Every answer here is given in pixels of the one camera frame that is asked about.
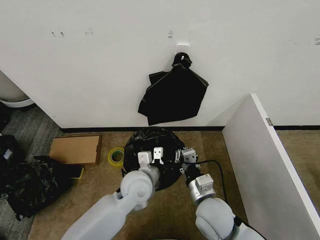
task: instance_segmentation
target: cardboard box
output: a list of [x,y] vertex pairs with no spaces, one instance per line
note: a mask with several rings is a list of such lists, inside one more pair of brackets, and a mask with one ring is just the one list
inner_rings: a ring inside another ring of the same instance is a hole
[[53,139],[49,155],[62,164],[97,164],[101,141],[100,135],[57,137]]

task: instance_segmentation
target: brown carpet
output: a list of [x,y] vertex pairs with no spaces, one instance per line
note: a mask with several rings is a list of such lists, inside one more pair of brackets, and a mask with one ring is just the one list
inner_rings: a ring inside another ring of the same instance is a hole
[[281,130],[277,134],[320,215],[320,131]]
[[[175,132],[186,146],[193,147],[199,160],[216,159],[223,168],[227,197],[233,212],[247,220],[233,168],[221,131]],[[124,147],[133,132],[107,132],[102,136],[100,163],[86,166],[83,178],[56,202],[39,212],[33,222],[29,240],[59,240],[66,230],[94,203],[120,186],[121,171],[108,164],[110,149]],[[214,189],[223,199],[221,178],[215,163],[202,165],[203,173],[210,173]],[[148,207],[131,212],[115,240],[179,240],[205,239],[195,225],[196,206],[189,196],[185,177],[170,188],[156,192]]]

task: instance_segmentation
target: yellow tape roll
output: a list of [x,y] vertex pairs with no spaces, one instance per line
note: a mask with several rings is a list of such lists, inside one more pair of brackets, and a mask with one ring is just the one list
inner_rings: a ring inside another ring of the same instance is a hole
[[122,168],[124,165],[125,150],[123,147],[115,147],[108,153],[108,162],[115,168]]

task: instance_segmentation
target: black plastic bag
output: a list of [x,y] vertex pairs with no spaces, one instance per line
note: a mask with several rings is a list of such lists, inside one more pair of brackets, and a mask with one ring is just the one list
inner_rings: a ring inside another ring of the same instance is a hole
[[147,127],[135,132],[124,147],[123,168],[126,173],[138,170],[138,153],[150,151],[153,157],[156,147],[163,147],[163,165],[152,163],[160,171],[158,191],[170,187],[181,175],[179,152],[185,144],[172,131],[161,127]]
[[63,165],[48,156],[18,163],[4,173],[4,192],[16,218],[30,218],[55,201],[71,185]]
[[151,86],[140,102],[138,113],[155,125],[181,121],[197,116],[208,82],[189,69],[188,54],[175,55],[172,70],[149,75]]
[[4,192],[5,173],[18,163],[23,163],[25,156],[12,135],[0,136],[0,194]]

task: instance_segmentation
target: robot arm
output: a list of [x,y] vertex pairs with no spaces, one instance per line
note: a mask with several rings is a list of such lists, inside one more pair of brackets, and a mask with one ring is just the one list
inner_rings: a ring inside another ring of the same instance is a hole
[[245,225],[222,199],[215,197],[214,181],[210,174],[202,174],[193,148],[181,151],[185,174],[192,201],[198,205],[195,224],[209,240],[264,240],[255,230]]
[[81,216],[62,240],[110,240],[123,227],[127,215],[147,206],[159,181],[159,170],[151,166],[151,152],[139,152],[139,170],[126,174],[120,192],[106,195]]

